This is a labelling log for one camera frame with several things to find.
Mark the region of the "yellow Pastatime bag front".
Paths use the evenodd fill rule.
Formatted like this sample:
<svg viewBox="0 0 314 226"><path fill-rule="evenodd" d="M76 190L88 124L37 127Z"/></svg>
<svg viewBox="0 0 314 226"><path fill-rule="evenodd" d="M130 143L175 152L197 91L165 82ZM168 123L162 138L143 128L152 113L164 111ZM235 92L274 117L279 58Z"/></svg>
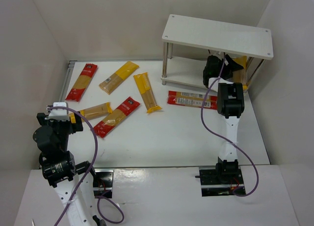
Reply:
<svg viewBox="0 0 314 226"><path fill-rule="evenodd" d="M247 56L233 58L233 61L241 65L243 69L233 72L233 82L239 82L243 86L243 91L247 91Z"/></svg>

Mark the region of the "yellow pastatime bag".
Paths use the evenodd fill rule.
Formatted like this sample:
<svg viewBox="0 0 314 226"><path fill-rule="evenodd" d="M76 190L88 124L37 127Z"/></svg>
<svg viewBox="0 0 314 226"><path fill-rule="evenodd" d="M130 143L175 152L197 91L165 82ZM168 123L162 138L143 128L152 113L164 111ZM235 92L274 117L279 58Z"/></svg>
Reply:
<svg viewBox="0 0 314 226"><path fill-rule="evenodd" d="M113 110L110 105L111 105L110 102L105 102L90 108L80 110L79 112L88 121L90 121L111 114Z"/></svg>
<svg viewBox="0 0 314 226"><path fill-rule="evenodd" d="M247 56L233 58L233 61L241 65L243 69L233 72L233 82L239 82L243 86L243 91L247 91Z"/></svg>

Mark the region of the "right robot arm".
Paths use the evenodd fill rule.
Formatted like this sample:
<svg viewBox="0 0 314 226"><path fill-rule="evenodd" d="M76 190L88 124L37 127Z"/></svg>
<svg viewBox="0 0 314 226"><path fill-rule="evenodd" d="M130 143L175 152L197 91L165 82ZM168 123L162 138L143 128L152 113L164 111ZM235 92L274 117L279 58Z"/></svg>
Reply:
<svg viewBox="0 0 314 226"><path fill-rule="evenodd" d="M203 70L203 84L217 93L217 112L225 123L225 134L218 135L225 143L215 166L220 175L234 175L238 171L236 151L237 129L244 111L244 95L241 83L227 81L236 70L243 67L224 54L223 58L210 55Z"/></svg>

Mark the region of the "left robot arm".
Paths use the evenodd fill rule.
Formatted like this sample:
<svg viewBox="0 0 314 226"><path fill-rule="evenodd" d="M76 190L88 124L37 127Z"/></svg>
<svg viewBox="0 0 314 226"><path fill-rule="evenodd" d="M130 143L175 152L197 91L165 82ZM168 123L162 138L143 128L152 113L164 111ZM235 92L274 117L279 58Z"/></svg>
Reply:
<svg viewBox="0 0 314 226"><path fill-rule="evenodd" d="M67 150L68 137L83 131L81 117L75 115L71 122L67 115L52 118L38 113L40 127L33 139L40 150L39 163L42 174L58 194L64 210L60 216L68 217L72 226L103 226L95 213L92 195L93 171L90 162L76 164L73 154Z"/></svg>

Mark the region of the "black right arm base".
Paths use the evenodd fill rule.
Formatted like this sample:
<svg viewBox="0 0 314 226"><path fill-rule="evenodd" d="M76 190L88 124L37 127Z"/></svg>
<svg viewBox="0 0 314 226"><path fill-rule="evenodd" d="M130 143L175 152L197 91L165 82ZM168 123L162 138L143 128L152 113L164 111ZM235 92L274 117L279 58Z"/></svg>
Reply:
<svg viewBox="0 0 314 226"><path fill-rule="evenodd" d="M234 175L219 176L213 167L199 168L195 178L200 180L202 197L232 196L234 192L239 195L246 194L241 169Z"/></svg>

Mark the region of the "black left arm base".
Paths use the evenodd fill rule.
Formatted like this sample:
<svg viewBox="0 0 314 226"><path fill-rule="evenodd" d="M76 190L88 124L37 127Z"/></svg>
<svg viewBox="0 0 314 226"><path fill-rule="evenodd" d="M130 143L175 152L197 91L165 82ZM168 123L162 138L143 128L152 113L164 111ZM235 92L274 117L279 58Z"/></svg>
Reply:
<svg viewBox="0 0 314 226"><path fill-rule="evenodd" d="M95 196L105 196L112 198L113 169L96 169L93 181L93 191Z"/></svg>

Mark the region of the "white two-tier shelf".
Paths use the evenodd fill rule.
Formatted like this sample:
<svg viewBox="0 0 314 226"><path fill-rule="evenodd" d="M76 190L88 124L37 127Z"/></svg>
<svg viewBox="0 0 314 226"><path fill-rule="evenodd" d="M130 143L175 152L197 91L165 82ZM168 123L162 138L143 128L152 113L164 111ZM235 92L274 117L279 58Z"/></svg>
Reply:
<svg viewBox="0 0 314 226"><path fill-rule="evenodd" d="M247 56L247 86L252 80L248 68L254 59L260 62L273 58L271 31L265 28L237 25L180 15L170 15L163 35L162 84L177 83L204 88L203 69L205 60L172 55L174 45L196 49L218 50L229 56Z"/></svg>

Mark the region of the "red spaghetti bag near shelf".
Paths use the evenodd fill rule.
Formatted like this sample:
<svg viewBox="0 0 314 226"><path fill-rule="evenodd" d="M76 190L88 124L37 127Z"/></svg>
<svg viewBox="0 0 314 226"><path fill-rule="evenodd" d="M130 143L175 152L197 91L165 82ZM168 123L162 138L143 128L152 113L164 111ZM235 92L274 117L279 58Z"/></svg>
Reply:
<svg viewBox="0 0 314 226"><path fill-rule="evenodd" d="M189 106L201 108L205 94L196 94L179 91L168 91L167 103L171 105ZM217 96L207 95L204 108L216 110Z"/></svg>

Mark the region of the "red spaghetti bag far left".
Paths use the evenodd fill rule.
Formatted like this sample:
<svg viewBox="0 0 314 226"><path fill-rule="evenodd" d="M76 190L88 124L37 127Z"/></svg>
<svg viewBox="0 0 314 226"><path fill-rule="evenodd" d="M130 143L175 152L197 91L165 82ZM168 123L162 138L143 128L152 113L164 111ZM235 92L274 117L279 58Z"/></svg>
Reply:
<svg viewBox="0 0 314 226"><path fill-rule="evenodd" d="M85 90L88 88L97 69L98 66L95 64L85 64L83 70L81 71L65 100L79 102Z"/></svg>

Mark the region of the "red spaghetti bag centre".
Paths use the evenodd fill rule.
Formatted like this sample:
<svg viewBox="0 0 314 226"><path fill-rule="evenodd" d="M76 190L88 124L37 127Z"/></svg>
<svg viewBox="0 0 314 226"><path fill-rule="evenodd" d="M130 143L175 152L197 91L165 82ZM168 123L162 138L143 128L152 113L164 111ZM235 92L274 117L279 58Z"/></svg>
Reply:
<svg viewBox="0 0 314 226"><path fill-rule="evenodd" d="M132 97L125 99L116 109L112 111L112 113L94 126L96 135L101 138L105 138L140 105L141 104Z"/></svg>

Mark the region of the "yellow Pastatime bag left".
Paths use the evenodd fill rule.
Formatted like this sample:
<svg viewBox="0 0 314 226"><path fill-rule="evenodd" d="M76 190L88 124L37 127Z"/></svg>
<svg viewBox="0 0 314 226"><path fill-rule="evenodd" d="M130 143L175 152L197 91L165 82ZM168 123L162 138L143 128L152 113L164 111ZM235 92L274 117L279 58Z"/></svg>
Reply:
<svg viewBox="0 0 314 226"><path fill-rule="evenodd" d="M110 105L111 105L110 102L105 102L90 108L80 110L79 112L88 121L90 121L111 114L113 110Z"/></svg>

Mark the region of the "yellow spaghetti bag with barcode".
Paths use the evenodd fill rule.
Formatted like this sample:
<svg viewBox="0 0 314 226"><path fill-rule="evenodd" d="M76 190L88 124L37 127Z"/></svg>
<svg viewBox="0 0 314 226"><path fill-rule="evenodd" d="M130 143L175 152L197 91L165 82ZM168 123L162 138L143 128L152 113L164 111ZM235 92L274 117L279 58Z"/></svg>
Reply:
<svg viewBox="0 0 314 226"><path fill-rule="evenodd" d="M99 87L110 95L117 87L122 84L135 70L139 68L139 65L133 62L126 62L115 73L108 77L105 81L99 84Z"/></svg>

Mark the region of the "yellow spaghetti bag centre upright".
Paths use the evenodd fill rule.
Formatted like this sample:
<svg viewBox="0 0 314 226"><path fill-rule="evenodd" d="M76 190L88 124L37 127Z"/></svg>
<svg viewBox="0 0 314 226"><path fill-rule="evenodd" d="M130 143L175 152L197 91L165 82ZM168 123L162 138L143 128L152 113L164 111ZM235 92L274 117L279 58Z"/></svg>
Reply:
<svg viewBox="0 0 314 226"><path fill-rule="evenodd" d="M137 74L133 76L137 88L141 94L143 102L146 106L147 113L161 110L162 108L157 104L152 87L148 78L148 73Z"/></svg>

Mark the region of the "aluminium table edge rail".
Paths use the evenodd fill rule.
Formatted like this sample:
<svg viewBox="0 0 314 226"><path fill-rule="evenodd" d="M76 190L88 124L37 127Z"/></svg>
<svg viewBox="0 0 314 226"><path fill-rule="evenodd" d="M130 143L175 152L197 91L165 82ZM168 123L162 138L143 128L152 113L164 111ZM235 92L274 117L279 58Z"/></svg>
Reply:
<svg viewBox="0 0 314 226"><path fill-rule="evenodd" d="M59 94L57 102L65 101L66 93L67 93L67 90L68 90L68 87L69 87L69 83L70 83L70 80L71 80L71 76L72 76L72 73L73 73L73 69L74 69L75 63L76 63L76 60L70 60L68 62L66 74L65 74L65 77L64 77L64 80L63 80L63 83L62 83L61 91L60 91L60 94Z"/></svg>

